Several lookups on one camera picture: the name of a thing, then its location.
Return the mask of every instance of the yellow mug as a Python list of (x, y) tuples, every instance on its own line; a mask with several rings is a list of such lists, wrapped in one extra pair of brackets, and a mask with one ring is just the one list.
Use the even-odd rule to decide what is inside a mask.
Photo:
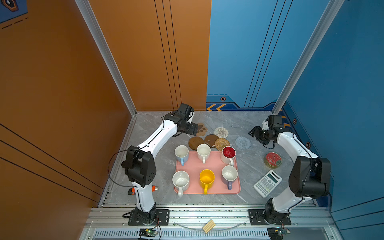
[(204, 188), (204, 195), (206, 195), (208, 189), (212, 187), (212, 185), (214, 184), (214, 180), (215, 180), (215, 174), (211, 170), (205, 169), (201, 171), (200, 185), (202, 188)]

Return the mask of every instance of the pink tray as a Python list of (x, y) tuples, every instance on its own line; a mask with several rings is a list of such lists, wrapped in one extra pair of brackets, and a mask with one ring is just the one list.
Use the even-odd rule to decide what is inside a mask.
[[(228, 190), (226, 184), (221, 180), (221, 171), (223, 167), (227, 166), (221, 161), (221, 152), (212, 151), (205, 164), (198, 159), (197, 151), (189, 151), (188, 161), (181, 166), (181, 163), (177, 161), (176, 172), (186, 171), (189, 175), (189, 188), (183, 192), (184, 194), (204, 194), (204, 189), (200, 186), (200, 172), (204, 169), (210, 169), (215, 174), (215, 181), (213, 186), (208, 189), (208, 194), (238, 194), (241, 190), (239, 177), (233, 182), (232, 190)], [(233, 161), (234, 167), (237, 169), (236, 159)]]

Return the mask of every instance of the brown wall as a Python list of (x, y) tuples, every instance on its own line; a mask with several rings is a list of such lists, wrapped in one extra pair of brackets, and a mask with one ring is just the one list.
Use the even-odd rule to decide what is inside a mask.
[(131, 116), (75, 2), (27, 4), (0, 26), (1, 238), (77, 239)]
[(205, 110), (210, 0), (90, 0), (138, 111)]

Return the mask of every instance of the yellow chevron arrow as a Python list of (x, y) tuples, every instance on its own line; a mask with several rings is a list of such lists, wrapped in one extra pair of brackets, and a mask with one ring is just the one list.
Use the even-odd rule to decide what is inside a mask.
[(217, 110), (217, 111), (221, 111), (220, 108), (222, 108), (222, 107), (224, 107), (224, 106), (225, 106), (225, 104), (223, 104), (223, 105), (221, 105), (220, 107), (216, 108), (216, 110)]
[(215, 106), (215, 105), (216, 105), (216, 104), (212, 104), (211, 106), (209, 106), (209, 107), (207, 108), (207, 110), (208, 110), (208, 111), (212, 111), (212, 110), (211, 110), (211, 107), (213, 107), (213, 106)]

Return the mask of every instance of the white calculator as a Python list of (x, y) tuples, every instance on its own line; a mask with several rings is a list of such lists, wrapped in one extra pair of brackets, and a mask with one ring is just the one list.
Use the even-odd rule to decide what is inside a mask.
[(256, 189), (262, 197), (266, 197), (281, 181), (281, 177), (271, 170), (255, 183), (253, 188)]

